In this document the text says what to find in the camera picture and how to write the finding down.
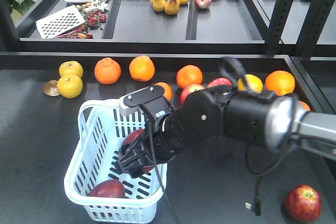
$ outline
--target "cable connector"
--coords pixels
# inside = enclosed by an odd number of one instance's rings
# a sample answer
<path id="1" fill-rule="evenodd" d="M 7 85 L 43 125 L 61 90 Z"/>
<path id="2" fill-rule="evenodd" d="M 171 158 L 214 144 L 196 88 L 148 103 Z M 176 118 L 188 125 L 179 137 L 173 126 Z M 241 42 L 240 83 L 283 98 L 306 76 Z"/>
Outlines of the cable connector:
<path id="1" fill-rule="evenodd" d="M 245 208 L 251 210 L 252 212 L 254 212 L 254 214 L 256 216 L 260 216 L 261 215 L 261 201 L 259 197 L 254 197 L 254 202 L 253 204 L 250 204 L 248 202 L 245 202 Z"/>

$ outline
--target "metal grater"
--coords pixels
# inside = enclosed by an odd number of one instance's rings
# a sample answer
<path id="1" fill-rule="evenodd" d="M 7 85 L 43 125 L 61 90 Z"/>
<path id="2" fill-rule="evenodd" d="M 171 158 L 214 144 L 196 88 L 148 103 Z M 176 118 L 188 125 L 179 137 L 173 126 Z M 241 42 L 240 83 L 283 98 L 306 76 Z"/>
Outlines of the metal grater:
<path id="1" fill-rule="evenodd" d="M 54 38 L 85 23 L 84 18 L 74 5 L 36 21 L 41 38 Z"/>

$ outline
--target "black tray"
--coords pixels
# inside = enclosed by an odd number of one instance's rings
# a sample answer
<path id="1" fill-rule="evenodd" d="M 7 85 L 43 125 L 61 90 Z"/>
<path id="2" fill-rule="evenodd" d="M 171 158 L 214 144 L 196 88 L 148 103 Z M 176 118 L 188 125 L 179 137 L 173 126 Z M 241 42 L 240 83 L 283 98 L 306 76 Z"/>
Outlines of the black tray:
<path id="1" fill-rule="evenodd" d="M 17 24 L 17 30 L 22 51 L 262 52 L 268 20 L 256 0 L 213 0 L 207 10 L 198 9 L 194 1 L 181 6 L 177 15 L 169 16 L 156 13 L 150 0 L 109 0 L 108 20 L 102 30 L 93 31 L 92 40 L 74 41 L 40 38 L 35 21 L 69 4 L 63 0 L 39 0 Z"/>
<path id="2" fill-rule="evenodd" d="M 121 79 L 114 85 L 97 83 L 92 72 L 95 62 L 111 56 L 122 67 Z M 51 54 L 19 53 L 2 55 L 0 78 L 2 105 L 2 151 L 0 159 L 0 201 L 2 224 L 20 223 L 95 223 L 84 207 L 72 203 L 64 192 L 63 178 L 78 143 L 77 115 L 83 102 L 92 99 L 118 98 L 158 81 L 172 85 L 175 106 L 180 89 L 176 86 L 176 71 L 185 64 L 195 64 L 204 72 L 204 84 L 219 77 L 218 55 L 150 55 L 156 74 L 148 83 L 132 80 L 128 73 L 130 60 L 137 55 L 121 54 Z M 287 56 L 274 59 L 265 56 L 233 56 L 248 73 L 264 81 L 271 71 L 282 69 L 293 73 L 300 99 L 321 111 L 298 70 Z M 84 66 L 82 94 L 75 99 L 48 97 L 44 84 L 58 77 L 58 66 L 65 60 L 79 60 Z M 245 209 L 253 199 L 256 178 L 244 164 L 245 144 L 232 141 L 207 141 L 180 154 L 168 165 L 167 194 L 182 223 L 293 223 L 281 210 L 288 191 L 309 184 L 322 195 L 323 211 L 319 223 L 336 223 L 334 203 L 336 183 L 324 160 L 297 150 L 288 155 L 280 167 L 262 181 L 261 217 Z M 255 169 L 261 168 L 274 155 L 253 149 L 258 157 Z M 153 224 L 173 223 L 169 208 L 160 199 Z"/>
<path id="3" fill-rule="evenodd" d="M 268 19 L 271 19 L 272 11 L 276 0 L 258 0 L 265 11 Z M 283 53 L 290 54 L 293 45 L 296 44 L 303 21 L 306 17 L 310 2 L 305 0 L 294 0 L 289 16 L 282 33 L 281 40 L 284 44 Z M 325 23 L 321 36 L 318 40 L 315 56 L 333 56 L 333 50 L 336 45 L 336 7 L 333 7 Z"/>

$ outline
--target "black cable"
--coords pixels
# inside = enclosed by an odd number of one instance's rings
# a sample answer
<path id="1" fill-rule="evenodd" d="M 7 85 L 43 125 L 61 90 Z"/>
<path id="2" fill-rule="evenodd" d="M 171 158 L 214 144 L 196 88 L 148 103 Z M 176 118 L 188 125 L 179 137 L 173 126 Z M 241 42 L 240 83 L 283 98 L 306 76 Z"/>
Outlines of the black cable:
<path id="1" fill-rule="evenodd" d="M 152 136 L 152 127 L 150 125 L 151 123 L 148 122 L 148 135 L 149 135 L 149 141 L 150 141 L 150 144 L 151 144 L 151 152 L 152 152 L 152 158 L 153 158 L 153 164 L 154 164 L 154 168 L 155 168 L 155 172 L 156 172 L 156 176 L 158 177 L 158 180 L 159 180 L 159 183 L 160 183 L 160 187 L 163 191 L 163 195 L 164 195 L 164 198 L 166 199 L 166 202 L 169 206 L 169 209 L 170 209 L 170 212 L 174 218 L 174 221 L 176 224 L 181 224 L 180 223 L 180 220 L 178 219 L 178 216 L 176 214 L 176 211 L 173 207 L 173 205 L 171 204 L 169 198 L 168 198 L 168 195 L 166 193 L 166 190 L 163 186 L 163 183 L 162 183 L 162 179 L 161 179 L 161 176 L 159 174 L 159 169 L 158 169 L 158 164 L 156 163 L 156 158 L 155 158 L 155 152 L 154 152 L 154 144 L 153 144 L 153 136 Z"/>

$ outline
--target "yellow lemon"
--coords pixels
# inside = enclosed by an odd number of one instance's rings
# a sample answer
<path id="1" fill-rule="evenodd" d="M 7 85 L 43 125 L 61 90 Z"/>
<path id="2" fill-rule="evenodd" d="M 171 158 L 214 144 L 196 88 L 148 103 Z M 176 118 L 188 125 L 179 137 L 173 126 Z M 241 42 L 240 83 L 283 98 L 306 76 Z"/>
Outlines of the yellow lemon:
<path id="1" fill-rule="evenodd" d="M 83 76 L 83 67 L 82 65 L 77 62 L 77 61 L 67 61 L 67 62 L 63 62 L 60 66 L 59 66 L 59 75 L 65 76 L 67 74 L 75 74 L 77 76 L 79 76 L 79 78 L 82 78 Z"/>
<path id="2" fill-rule="evenodd" d="M 257 76 L 254 76 L 253 74 L 246 74 L 245 78 L 252 90 L 256 92 L 261 92 L 263 90 L 262 81 Z M 238 80 L 238 89 L 246 90 L 241 79 Z"/>
<path id="3" fill-rule="evenodd" d="M 83 82 L 75 74 L 67 74 L 59 78 L 57 82 L 58 92 L 65 98 L 75 98 L 83 90 Z"/>

